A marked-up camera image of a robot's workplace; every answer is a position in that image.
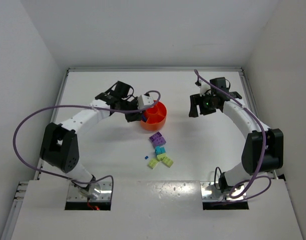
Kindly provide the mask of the teal lego block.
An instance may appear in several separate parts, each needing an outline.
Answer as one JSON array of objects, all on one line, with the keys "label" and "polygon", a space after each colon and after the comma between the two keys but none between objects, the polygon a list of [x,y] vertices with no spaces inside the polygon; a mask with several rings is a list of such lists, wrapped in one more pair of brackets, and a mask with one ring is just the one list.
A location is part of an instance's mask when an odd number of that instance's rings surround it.
[{"label": "teal lego block", "polygon": [[161,146],[156,146],[155,147],[155,154],[158,156],[158,155],[161,155],[161,154],[164,154],[166,153],[166,150],[164,147],[161,147]]}]

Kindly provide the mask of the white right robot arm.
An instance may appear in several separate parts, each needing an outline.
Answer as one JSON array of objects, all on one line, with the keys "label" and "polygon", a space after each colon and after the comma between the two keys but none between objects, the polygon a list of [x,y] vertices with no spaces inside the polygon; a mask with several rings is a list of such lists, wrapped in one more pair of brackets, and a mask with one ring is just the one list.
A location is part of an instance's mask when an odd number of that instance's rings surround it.
[{"label": "white right robot arm", "polygon": [[231,191],[233,187],[245,183],[251,185],[261,173],[283,166],[282,131],[261,122],[246,107],[242,96],[230,90],[229,80],[217,77],[206,81],[198,76],[195,84],[200,92],[190,96],[189,117],[196,118],[221,111],[245,138],[241,162],[220,174],[217,185],[221,192]]}]

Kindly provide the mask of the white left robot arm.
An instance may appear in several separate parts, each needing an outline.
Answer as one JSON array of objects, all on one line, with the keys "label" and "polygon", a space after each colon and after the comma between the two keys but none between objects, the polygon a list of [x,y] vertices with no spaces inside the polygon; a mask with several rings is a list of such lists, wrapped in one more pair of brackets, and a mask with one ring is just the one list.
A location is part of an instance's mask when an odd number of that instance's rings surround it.
[{"label": "white left robot arm", "polygon": [[111,116],[113,113],[110,109],[134,111],[152,103],[147,95],[140,95],[129,101],[130,89],[130,85],[118,81],[110,89],[98,94],[89,104],[89,108],[59,124],[49,123],[45,128],[40,158],[61,170],[68,178],[76,180],[79,187],[86,188],[95,177],[79,162],[78,137],[99,121]]}]

